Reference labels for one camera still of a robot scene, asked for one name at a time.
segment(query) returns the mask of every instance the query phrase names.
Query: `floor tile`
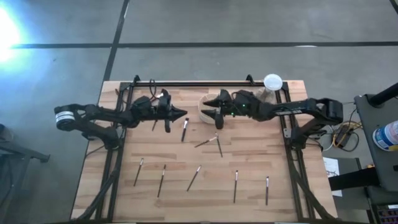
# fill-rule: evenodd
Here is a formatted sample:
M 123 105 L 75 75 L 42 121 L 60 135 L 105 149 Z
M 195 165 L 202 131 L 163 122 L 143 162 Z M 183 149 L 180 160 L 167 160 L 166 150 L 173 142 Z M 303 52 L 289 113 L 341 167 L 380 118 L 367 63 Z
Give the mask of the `floor tile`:
M 3 0 L 13 44 L 112 43 L 123 0 Z
M 70 103 L 96 104 L 108 49 L 13 50 L 0 63 L 1 123 L 18 144 L 51 154 L 48 163 L 32 160 L 25 198 L 11 223 L 47 223 L 69 219 L 87 140 L 81 132 L 55 125 L 53 109 Z
M 132 0 L 121 42 L 398 40 L 387 0 Z

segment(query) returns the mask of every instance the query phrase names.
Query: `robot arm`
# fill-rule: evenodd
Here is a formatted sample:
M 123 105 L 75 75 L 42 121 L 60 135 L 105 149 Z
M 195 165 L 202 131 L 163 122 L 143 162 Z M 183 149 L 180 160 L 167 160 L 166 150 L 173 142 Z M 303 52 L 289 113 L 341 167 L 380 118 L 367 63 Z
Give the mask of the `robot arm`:
M 234 98 L 228 91 L 221 90 L 217 98 L 203 103 L 216 108 L 202 110 L 201 112 L 215 120 L 217 129 L 223 128 L 223 117 L 226 115 L 248 116 L 256 121 L 268 121 L 276 116 L 310 114 L 314 118 L 302 127 L 294 128 L 290 134 L 292 147 L 304 149 L 305 142 L 311 134 L 316 133 L 326 125 L 336 125 L 343 122 L 343 105 L 336 100 L 309 98 L 273 105 L 261 102 L 254 96 L 253 92 L 246 90 L 239 90 L 233 94 L 235 94 Z
M 116 129 L 104 128 L 92 122 L 92 120 L 110 121 L 121 124 L 126 128 L 135 128 L 141 121 L 165 121 L 165 131 L 169 133 L 170 121 L 174 122 L 186 115 L 186 111 L 171 105 L 171 95 L 162 90 L 157 106 L 152 106 L 149 97 L 142 96 L 134 101 L 130 108 L 118 112 L 96 105 L 71 104 L 58 106 L 54 109 L 57 128 L 63 131 L 79 130 L 82 135 L 96 136 L 100 138 L 106 149 L 117 149 L 121 146 Z

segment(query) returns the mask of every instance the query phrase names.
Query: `cable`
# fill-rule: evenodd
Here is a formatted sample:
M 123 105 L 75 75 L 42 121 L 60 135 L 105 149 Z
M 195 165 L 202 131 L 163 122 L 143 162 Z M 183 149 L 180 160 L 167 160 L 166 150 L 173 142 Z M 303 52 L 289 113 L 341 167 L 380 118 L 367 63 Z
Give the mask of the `cable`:
M 122 133 L 120 133 L 119 139 L 122 139 L 123 134 L 125 134 L 125 133 L 126 133 L 126 129 L 124 128 L 124 129 L 122 130 Z M 96 151 L 98 151 L 98 150 L 100 150 L 100 149 L 102 149 L 102 148 L 104 148 L 104 147 L 105 147 L 105 145 L 102 145 L 101 147 L 98 147 L 98 148 L 92 150 L 91 152 L 89 152 L 89 153 L 86 154 L 85 158 L 87 158 L 87 156 L 90 155 L 91 153 L 94 153 L 94 152 L 96 152 Z
M 354 146 L 354 148 L 352 148 L 352 149 L 344 149 L 344 148 L 340 148 L 341 150 L 343 150 L 343 151 L 346 151 L 346 152 L 352 152 L 352 151 L 354 151 L 357 147 L 358 147 L 358 144 L 359 144 L 359 135 L 358 134 L 356 134 L 355 132 L 352 132 L 354 135 L 356 135 L 356 137 L 357 137 L 357 141 L 356 141 L 356 143 L 355 143 L 355 146 Z
M 335 146 L 335 147 L 340 148 L 341 150 L 343 150 L 345 152 L 353 152 L 357 148 L 357 146 L 359 144 L 359 135 L 357 133 L 355 133 L 354 130 L 356 130 L 358 128 L 362 128 L 362 124 L 358 123 L 358 122 L 355 122 L 355 121 L 352 121 L 353 114 L 354 114 L 355 111 L 356 111 L 356 109 L 353 110 L 353 112 L 351 112 L 351 115 L 349 116 L 349 120 L 348 121 L 343 122 L 339 126 L 339 128 L 337 130 L 332 132 L 332 138 L 331 138 L 332 145 Z M 343 130 L 344 127 L 348 127 L 348 129 L 342 134 L 342 130 Z M 344 147 L 341 147 L 340 144 L 344 141 L 344 139 L 346 138 L 347 134 L 349 134 L 349 133 L 356 135 L 357 141 L 355 143 L 354 148 L 352 148 L 352 149 L 344 149 Z M 343 136 L 341 137 L 339 142 L 336 142 L 336 136 L 339 135 L 339 134 L 342 134 Z
M 151 83 L 153 83 L 153 87 L 154 87 L 154 91 L 153 91 L 153 92 L 152 92 L 152 86 L 150 85 Z M 151 93 L 151 95 L 152 95 L 152 97 L 150 98 L 151 101 L 153 101 L 153 100 L 155 100 L 155 99 L 159 99 L 159 98 L 156 96 L 156 90 L 157 90 L 156 82 L 155 82 L 155 80 L 154 80 L 153 78 L 151 78 L 151 79 L 149 80 L 149 91 L 150 91 L 150 93 Z
M 330 131 L 331 131 L 330 134 L 333 134 L 333 132 L 334 132 L 333 128 L 331 128 L 330 125 L 328 125 L 328 127 L 330 128 Z M 331 149 L 332 146 L 333 146 L 333 143 L 331 142 L 331 143 L 330 143 L 330 146 L 329 146 L 327 149 L 324 149 L 323 151 L 327 151 L 327 150 Z
M 311 139 L 312 141 L 316 142 L 316 144 L 311 144 L 311 143 L 305 143 L 311 146 L 319 146 L 319 148 L 321 149 L 321 152 L 323 151 L 323 146 L 315 139 L 308 137 L 308 139 Z
M 86 158 L 87 158 L 87 156 L 90 155 L 91 153 L 94 153 L 94 152 L 96 152 L 96 151 L 98 151 L 98 150 L 100 150 L 100 149 L 102 149 L 102 148 L 104 148 L 104 147 L 105 147 L 105 145 L 103 145 L 103 146 L 101 146 L 101 147 L 98 147 L 98 148 L 92 150 L 91 152 L 87 153 L 87 154 L 86 154 Z
M 114 91 L 116 92 L 116 95 L 117 95 L 117 96 L 120 96 L 121 92 L 119 92 L 118 89 L 114 89 Z

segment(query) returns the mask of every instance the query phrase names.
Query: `wooden tabletop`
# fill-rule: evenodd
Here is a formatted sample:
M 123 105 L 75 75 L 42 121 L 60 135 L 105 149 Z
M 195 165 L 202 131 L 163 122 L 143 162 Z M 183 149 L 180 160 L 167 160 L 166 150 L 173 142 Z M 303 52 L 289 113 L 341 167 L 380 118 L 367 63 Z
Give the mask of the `wooden tabletop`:
M 303 81 L 288 81 L 292 101 L 307 98 Z M 115 89 L 120 82 L 104 82 L 99 105 L 115 108 Z M 257 91 L 259 87 L 226 88 Z M 185 142 L 181 143 L 184 118 L 170 124 L 171 133 L 159 121 L 152 132 L 152 121 L 128 129 L 119 179 L 114 222 L 274 222 L 297 221 L 289 170 L 279 118 L 257 122 L 247 117 L 226 117 L 224 128 L 200 121 L 198 100 L 219 87 L 170 87 L 172 104 L 187 110 L 190 118 Z M 147 95 L 148 88 L 135 88 L 134 99 Z M 300 125 L 311 116 L 298 115 Z M 107 122 L 97 122 L 109 126 Z M 223 157 L 216 141 L 194 148 L 199 142 L 220 135 Z M 100 147 L 92 141 L 88 152 Z M 333 216 L 336 208 L 322 159 L 316 146 L 303 150 L 311 191 Z M 92 202 L 101 185 L 105 149 L 90 154 L 84 163 L 72 218 L 78 217 Z M 133 187 L 141 158 L 144 164 Z M 160 197 L 157 198 L 164 164 L 167 165 Z M 187 187 L 201 165 L 189 192 Z M 233 203 L 235 171 L 239 171 L 236 203 Z M 269 203 L 265 205 L 266 176 L 269 176 Z M 109 194 L 104 213 L 108 211 Z M 307 210 L 300 193 L 305 217 Z

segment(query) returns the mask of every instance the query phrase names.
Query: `concrete floor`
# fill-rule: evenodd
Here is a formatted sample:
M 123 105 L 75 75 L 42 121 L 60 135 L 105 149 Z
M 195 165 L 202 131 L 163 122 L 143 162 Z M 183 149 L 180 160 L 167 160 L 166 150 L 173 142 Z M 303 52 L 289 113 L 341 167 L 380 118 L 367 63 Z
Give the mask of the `concrete floor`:
M 123 0 L 0 1 L 20 44 L 112 43 Z M 131 0 L 120 43 L 398 41 L 388 0 Z M 51 154 L 32 161 L 29 191 L 13 223 L 69 219 L 87 141 L 55 127 L 53 108 L 96 103 L 110 49 L 18 49 L 0 62 L 0 123 L 23 146 Z M 310 97 L 342 102 L 398 81 L 398 47 L 119 49 L 110 80 L 242 80 L 279 74 L 304 80 Z M 345 106 L 348 119 L 354 106 Z M 356 151 L 328 157 L 372 163 L 361 131 Z M 340 210 L 339 215 L 362 221 Z

